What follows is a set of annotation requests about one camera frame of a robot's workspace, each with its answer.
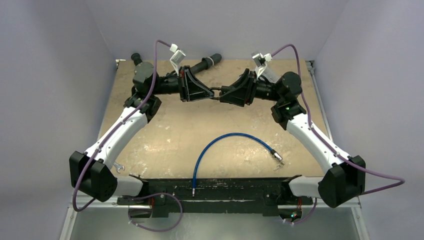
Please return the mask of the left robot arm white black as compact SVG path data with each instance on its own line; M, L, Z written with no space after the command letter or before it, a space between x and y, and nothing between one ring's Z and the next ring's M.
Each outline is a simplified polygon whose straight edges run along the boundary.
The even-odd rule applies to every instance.
M157 94L180 94L186 102L214 95L195 75L215 64L216 60L206 57L194 66L181 66L159 76L152 63L136 60L131 96L124 102L118 119L92 146L69 157L72 200L76 200L78 192L83 192L100 202L112 196L129 196L138 205L146 203L149 191L140 177L117 177L111 169L124 169L116 160L136 133L156 115L162 104Z

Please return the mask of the black padlock with key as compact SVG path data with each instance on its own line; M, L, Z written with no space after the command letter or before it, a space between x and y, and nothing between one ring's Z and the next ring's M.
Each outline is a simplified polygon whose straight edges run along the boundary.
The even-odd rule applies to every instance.
M209 90L213 93L213 96L210 99L219 101L222 96L232 91L233 89L234 87L225 85L210 87Z

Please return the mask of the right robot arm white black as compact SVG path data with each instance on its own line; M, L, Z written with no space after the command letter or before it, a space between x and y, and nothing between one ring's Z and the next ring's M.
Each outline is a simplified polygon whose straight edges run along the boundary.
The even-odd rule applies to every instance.
M219 90L221 103L239 107L250 105L255 98L274 101L274 121L308 150L324 172L323 177L292 178L280 191L284 202L292 204L300 197L313 197L336 208L364 193L365 160L341 150L312 122L298 101L303 89L297 73L288 71L272 83L259 80L254 71L246 69L233 84Z

